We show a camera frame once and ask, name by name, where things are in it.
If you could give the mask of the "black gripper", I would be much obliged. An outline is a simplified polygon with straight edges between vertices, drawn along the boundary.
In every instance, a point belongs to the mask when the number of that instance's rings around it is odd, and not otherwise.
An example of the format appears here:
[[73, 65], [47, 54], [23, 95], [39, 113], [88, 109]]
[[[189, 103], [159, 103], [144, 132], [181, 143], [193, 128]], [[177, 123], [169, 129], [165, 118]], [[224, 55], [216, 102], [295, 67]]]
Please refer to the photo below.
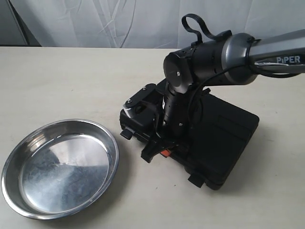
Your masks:
[[188, 150], [189, 130], [195, 125], [196, 111], [201, 106], [203, 86], [191, 85], [186, 93], [176, 92], [169, 83], [165, 86], [163, 103], [156, 107], [154, 134], [141, 153], [150, 163], [153, 157], [161, 154], [169, 157], [171, 151]]

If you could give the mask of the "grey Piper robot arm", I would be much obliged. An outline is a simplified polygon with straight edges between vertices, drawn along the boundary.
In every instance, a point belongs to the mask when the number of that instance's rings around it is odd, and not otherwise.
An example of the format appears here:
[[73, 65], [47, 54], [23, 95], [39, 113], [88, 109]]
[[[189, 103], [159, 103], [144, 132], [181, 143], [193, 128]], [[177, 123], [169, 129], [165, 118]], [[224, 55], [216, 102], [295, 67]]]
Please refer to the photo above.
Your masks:
[[200, 94], [206, 86], [247, 85], [258, 75], [290, 78], [305, 71], [305, 32], [267, 39], [225, 31], [208, 34], [191, 46], [169, 53], [163, 62], [166, 88], [157, 108], [153, 138], [142, 151], [147, 162], [175, 147], [194, 125]]

